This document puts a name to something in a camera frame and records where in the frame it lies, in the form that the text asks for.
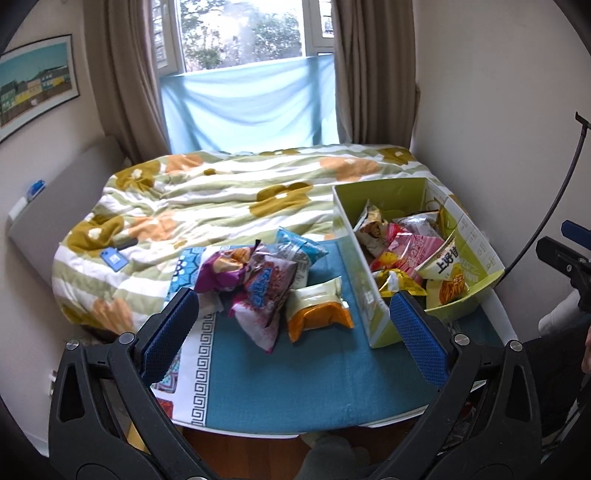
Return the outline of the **person's right hand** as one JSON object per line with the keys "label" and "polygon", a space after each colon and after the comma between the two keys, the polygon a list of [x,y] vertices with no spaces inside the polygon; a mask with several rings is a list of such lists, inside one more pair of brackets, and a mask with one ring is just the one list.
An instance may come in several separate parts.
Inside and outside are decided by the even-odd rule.
{"label": "person's right hand", "polygon": [[591,327],[588,329],[587,337],[585,340],[585,352],[583,360],[581,362],[581,370],[585,374],[591,373]]}

